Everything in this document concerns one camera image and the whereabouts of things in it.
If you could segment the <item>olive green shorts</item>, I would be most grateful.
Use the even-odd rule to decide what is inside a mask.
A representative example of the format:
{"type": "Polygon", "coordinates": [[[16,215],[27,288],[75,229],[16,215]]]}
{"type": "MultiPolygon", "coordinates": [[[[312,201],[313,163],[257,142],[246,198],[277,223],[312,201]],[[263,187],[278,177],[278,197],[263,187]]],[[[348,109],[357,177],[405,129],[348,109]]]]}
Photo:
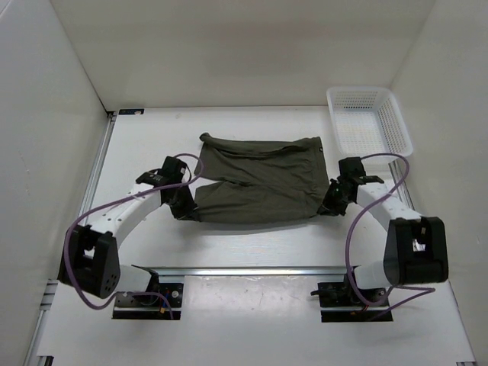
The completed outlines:
{"type": "Polygon", "coordinates": [[[320,137],[295,141],[224,140],[203,133],[195,171],[200,221],[275,224],[319,215],[329,177],[320,137]]]}

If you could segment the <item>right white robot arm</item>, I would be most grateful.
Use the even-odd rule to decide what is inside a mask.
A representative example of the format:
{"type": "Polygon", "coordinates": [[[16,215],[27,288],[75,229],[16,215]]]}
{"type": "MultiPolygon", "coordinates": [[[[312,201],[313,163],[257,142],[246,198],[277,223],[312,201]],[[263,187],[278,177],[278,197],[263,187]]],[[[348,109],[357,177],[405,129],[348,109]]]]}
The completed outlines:
{"type": "Polygon", "coordinates": [[[343,216],[349,204],[361,212],[353,220],[345,245],[346,275],[342,286],[347,302],[359,305],[372,289],[434,284],[447,281],[449,274],[445,225],[438,217],[425,217],[396,198],[377,176],[340,177],[330,182],[323,201],[323,213],[343,216]],[[351,266],[353,231],[359,220],[370,214],[387,233],[383,258],[351,266]]]}

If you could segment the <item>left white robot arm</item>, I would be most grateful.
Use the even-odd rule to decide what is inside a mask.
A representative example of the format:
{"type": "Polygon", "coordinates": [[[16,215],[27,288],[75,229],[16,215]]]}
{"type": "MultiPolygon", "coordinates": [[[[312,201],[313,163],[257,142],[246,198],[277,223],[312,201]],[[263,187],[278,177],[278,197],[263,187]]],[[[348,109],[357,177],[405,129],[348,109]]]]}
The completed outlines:
{"type": "Polygon", "coordinates": [[[123,265],[119,249],[131,232],[153,211],[167,205],[174,218],[193,218],[196,204],[184,180],[186,167],[144,172],[126,197],[101,205],[101,217],[67,230],[58,279],[73,287],[93,310],[102,310],[119,294],[143,305],[159,299],[158,275],[151,269],[123,265]]]}

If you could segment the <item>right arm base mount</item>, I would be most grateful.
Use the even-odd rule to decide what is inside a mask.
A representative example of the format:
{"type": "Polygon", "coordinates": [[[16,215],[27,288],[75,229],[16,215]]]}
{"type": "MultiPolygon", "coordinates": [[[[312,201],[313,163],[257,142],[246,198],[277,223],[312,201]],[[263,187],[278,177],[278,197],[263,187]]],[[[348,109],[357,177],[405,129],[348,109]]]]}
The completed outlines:
{"type": "Polygon", "coordinates": [[[393,322],[388,300],[378,307],[366,305],[345,282],[319,282],[310,296],[319,301],[322,323],[393,322]]]}

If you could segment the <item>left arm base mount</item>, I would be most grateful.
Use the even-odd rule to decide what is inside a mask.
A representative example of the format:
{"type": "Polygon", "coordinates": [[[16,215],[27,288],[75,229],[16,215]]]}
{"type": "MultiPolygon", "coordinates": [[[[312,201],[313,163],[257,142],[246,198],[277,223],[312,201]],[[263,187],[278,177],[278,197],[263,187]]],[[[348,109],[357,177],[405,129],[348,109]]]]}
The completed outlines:
{"type": "Polygon", "coordinates": [[[151,295],[117,295],[112,310],[116,320],[179,321],[182,314],[185,280],[183,277],[159,277],[151,295]]]}

